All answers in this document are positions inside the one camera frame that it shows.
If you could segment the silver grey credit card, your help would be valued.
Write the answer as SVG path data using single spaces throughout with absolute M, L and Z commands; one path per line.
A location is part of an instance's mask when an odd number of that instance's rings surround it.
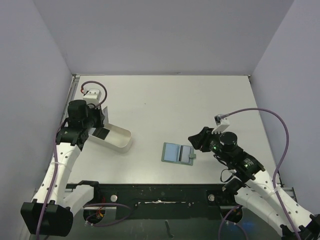
M 179 161 L 188 163 L 190 161 L 191 147 L 182 145 L 180 148 Z

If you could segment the blue credit card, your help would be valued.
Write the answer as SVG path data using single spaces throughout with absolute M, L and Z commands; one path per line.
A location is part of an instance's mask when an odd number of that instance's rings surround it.
M 180 154 L 180 145 L 166 143 L 164 151 L 164 160 L 167 162 L 177 162 Z

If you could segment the green card holder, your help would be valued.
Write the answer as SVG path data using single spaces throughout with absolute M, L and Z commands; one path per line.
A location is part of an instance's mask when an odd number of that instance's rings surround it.
M 197 155 L 192 146 L 168 142 L 163 144 L 162 162 L 192 166 L 196 158 Z

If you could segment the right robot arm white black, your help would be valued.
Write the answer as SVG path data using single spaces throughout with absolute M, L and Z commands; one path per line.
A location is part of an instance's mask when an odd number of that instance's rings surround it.
M 233 172 L 234 178 L 222 190 L 223 200 L 249 209 L 268 223 L 284 240 L 318 240 L 320 216 L 299 205 L 273 180 L 264 166 L 238 146 L 233 132 L 204 127 L 188 137 L 195 150 L 212 152 Z

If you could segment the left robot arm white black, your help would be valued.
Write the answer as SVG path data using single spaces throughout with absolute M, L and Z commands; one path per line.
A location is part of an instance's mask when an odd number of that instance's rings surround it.
M 65 190 L 90 130 L 102 128 L 105 116 L 98 104 L 85 100 L 70 101 L 67 114 L 55 134 L 53 158 L 41 186 L 20 209 L 29 232 L 36 239 L 41 235 L 67 236 L 77 212 L 87 203 L 95 206 L 103 199 L 97 181 L 82 180 L 69 196 L 65 196 Z

